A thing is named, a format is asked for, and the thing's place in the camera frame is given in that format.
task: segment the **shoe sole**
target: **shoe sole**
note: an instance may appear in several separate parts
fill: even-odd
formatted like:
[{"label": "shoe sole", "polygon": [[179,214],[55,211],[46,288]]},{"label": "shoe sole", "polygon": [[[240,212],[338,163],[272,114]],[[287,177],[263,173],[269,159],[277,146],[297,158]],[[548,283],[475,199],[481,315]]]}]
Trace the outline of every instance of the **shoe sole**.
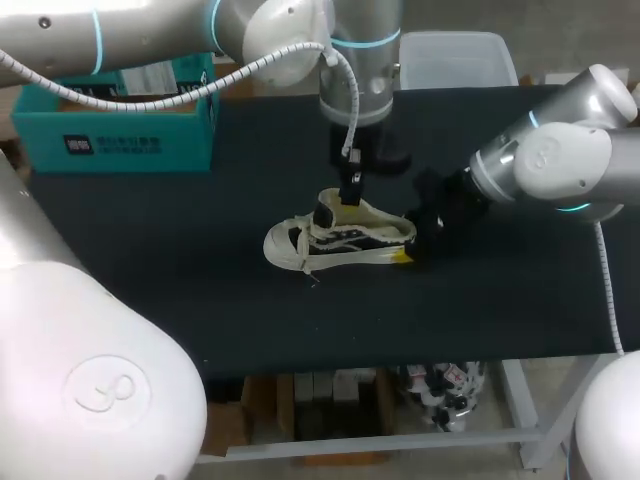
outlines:
[{"label": "shoe sole", "polygon": [[[284,270],[302,271],[302,259],[299,255],[283,255],[282,250],[276,245],[272,232],[264,239],[264,256],[269,263]],[[312,272],[338,267],[340,265],[369,264],[390,265],[411,263],[404,246],[376,248],[360,252],[328,253],[326,255],[309,255],[307,266]]]}]

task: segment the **sneaker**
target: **sneaker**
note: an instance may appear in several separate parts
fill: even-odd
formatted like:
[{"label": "sneaker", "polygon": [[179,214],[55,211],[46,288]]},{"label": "sneaker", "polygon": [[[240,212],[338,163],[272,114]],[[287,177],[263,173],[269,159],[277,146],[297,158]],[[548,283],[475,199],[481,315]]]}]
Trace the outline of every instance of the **sneaker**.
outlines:
[{"label": "sneaker", "polygon": [[320,192],[313,213],[285,220],[264,240],[264,255],[285,270],[324,270],[354,263],[409,263],[405,246],[416,236],[409,220],[377,210],[362,200],[342,205],[337,188]]}]

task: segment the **shoelace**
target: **shoelace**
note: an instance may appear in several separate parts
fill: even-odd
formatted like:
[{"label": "shoelace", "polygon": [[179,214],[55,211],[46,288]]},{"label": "shoelace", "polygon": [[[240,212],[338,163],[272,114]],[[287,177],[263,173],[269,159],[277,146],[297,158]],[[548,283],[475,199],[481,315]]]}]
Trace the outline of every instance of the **shoelace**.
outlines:
[{"label": "shoelace", "polygon": [[313,277],[313,275],[311,274],[311,269],[307,264],[307,261],[309,260],[309,241],[311,240],[311,237],[314,237],[318,240],[327,240],[333,236],[333,233],[316,226],[313,223],[312,213],[309,215],[305,215],[304,217],[296,216],[295,218],[286,220],[285,227],[288,229],[297,228],[300,230],[300,235],[298,235],[298,242],[296,245],[296,251],[302,259],[302,265],[300,265],[300,269],[305,274]]}]

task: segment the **white cable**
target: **white cable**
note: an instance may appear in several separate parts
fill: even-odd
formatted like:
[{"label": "white cable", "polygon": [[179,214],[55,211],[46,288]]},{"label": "white cable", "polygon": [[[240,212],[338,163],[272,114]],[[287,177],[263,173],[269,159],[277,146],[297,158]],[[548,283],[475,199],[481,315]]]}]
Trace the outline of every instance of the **white cable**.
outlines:
[{"label": "white cable", "polygon": [[[26,79],[27,81],[41,86],[42,88],[49,90],[51,93],[65,98],[71,102],[79,103],[81,105],[87,105],[89,107],[97,108],[99,110],[115,110],[115,111],[134,111],[144,112],[147,110],[162,110],[165,108],[172,108],[185,103],[195,102],[199,98],[211,95],[218,90],[233,85],[240,80],[251,76],[258,70],[270,65],[287,55],[303,50],[315,50],[327,54],[328,49],[325,45],[316,42],[303,42],[289,45],[288,47],[281,48],[269,55],[265,55],[259,58],[255,62],[251,62],[241,69],[216,80],[209,85],[200,87],[197,90],[184,93],[182,95],[176,95],[175,97],[167,98],[164,100],[157,100],[155,102],[141,102],[141,103],[120,103],[109,102],[105,100],[99,100],[94,97],[88,97],[81,93],[70,90],[62,85],[59,85],[51,80],[43,77],[42,75],[34,72],[30,68],[26,67],[16,59],[12,58],[7,52],[0,50],[0,65],[8,68],[12,72]],[[349,118],[349,129],[347,130],[347,138],[342,147],[342,155],[349,156],[351,147],[353,145],[353,138],[356,133],[356,126],[358,124],[358,114],[360,112],[360,94],[358,92],[358,81],[353,73],[353,69],[347,59],[337,50],[331,50],[331,55],[335,55],[338,59],[338,64],[344,70],[347,77],[347,83],[349,85],[349,91],[351,92],[351,115]]]},{"label": "white cable", "polygon": [[620,333],[618,332],[618,321],[616,320],[616,306],[613,301],[613,285],[611,284],[611,274],[609,273],[609,260],[607,258],[607,246],[604,243],[604,233],[602,225],[596,222],[594,225],[596,231],[596,239],[598,241],[598,250],[600,251],[600,264],[602,265],[602,276],[604,278],[604,291],[607,297],[607,309],[609,311],[609,323],[611,324],[611,336],[613,344],[616,347],[618,355],[624,356],[624,348],[620,341]]}]

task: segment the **black table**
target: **black table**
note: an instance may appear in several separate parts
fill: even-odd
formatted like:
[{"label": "black table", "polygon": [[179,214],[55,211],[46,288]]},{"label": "black table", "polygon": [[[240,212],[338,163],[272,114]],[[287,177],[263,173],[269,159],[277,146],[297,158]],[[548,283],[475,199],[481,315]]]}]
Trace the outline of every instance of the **black table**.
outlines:
[{"label": "black table", "polygon": [[[425,165],[448,173],[550,93],[400,92],[393,128],[414,154],[366,199],[404,213]],[[31,188],[88,270],[172,335],[204,379],[247,373],[613,351],[591,227],[540,205],[496,207],[430,269],[271,266],[271,226],[336,186],[316,97],[223,103],[212,173],[36,175]],[[605,224],[620,331],[640,349],[640,211]]]}]

